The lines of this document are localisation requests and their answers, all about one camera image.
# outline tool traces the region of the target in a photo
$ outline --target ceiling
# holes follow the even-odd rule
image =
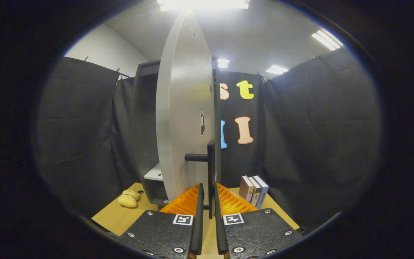
[[[222,70],[264,75],[271,65],[290,69],[329,50],[312,38],[320,29],[298,10],[272,0],[251,0],[248,10],[194,10],[212,56],[230,59]],[[148,60],[161,59],[178,12],[144,0],[106,23]]]

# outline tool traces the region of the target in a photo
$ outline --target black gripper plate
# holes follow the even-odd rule
[[[119,240],[133,249],[151,252],[159,259],[187,259],[193,226],[173,224],[175,216],[147,210],[119,237]],[[133,233],[135,237],[129,237],[128,233]],[[184,252],[174,252],[176,247]]]
[[[265,210],[270,210],[271,213],[265,213]],[[270,208],[242,213],[241,216],[244,223],[225,225],[230,259],[261,258],[271,250],[279,251],[303,239]],[[286,231],[292,231],[292,234],[286,236]],[[244,250],[235,253],[237,247]]]

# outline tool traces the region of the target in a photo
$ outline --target wooden table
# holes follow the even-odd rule
[[[129,190],[136,192],[143,190],[141,183],[134,183]],[[230,188],[234,193],[239,193],[239,188]],[[270,197],[266,195],[262,208],[273,209],[282,219],[284,219],[294,230],[298,229],[297,223],[292,220],[287,213]],[[158,210],[157,205],[151,204],[145,193],[140,195],[137,201],[137,207],[127,208],[118,203],[118,198],[110,202],[105,208],[99,211],[92,220],[108,229],[110,232],[120,236],[122,235],[142,214],[145,210]],[[223,255],[218,254],[217,250],[217,231],[215,228],[215,217],[208,218],[208,211],[204,210],[204,226],[202,233],[202,255],[198,259],[222,259]]]

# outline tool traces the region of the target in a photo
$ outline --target white shelf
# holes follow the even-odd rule
[[[159,163],[155,165],[153,169],[147,172],[143,178],[148,180],[162,181],[161,166]]]

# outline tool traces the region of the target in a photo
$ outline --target book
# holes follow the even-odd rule
[[[258,197],[260,197],[261,186],[257,183],[257,181],[255,181],[255,179],[253,179],[253,177],[249,177],[248,179],[253,184],[253,196],[250,203],[255,206],[257,204]]]
[[[261,177],[259,176],[254,176],[253,179],[255,179],[255,181],[261,186],[260,196],[258,197],[258,201],[255,205],[255,207],[259,210],[261,209],[261,206],[263,205],[263,202],[265,201],[266,193],[268,193],[269,185],[266,184],[266,182],[263,181],[263,179],[261,179]]]
[[[240,187],[239,187],[239,195],[243,197],[244,200],[250,202],[252,200],[253,195],[253,184],[250,182],[247,176],[240,177]]]

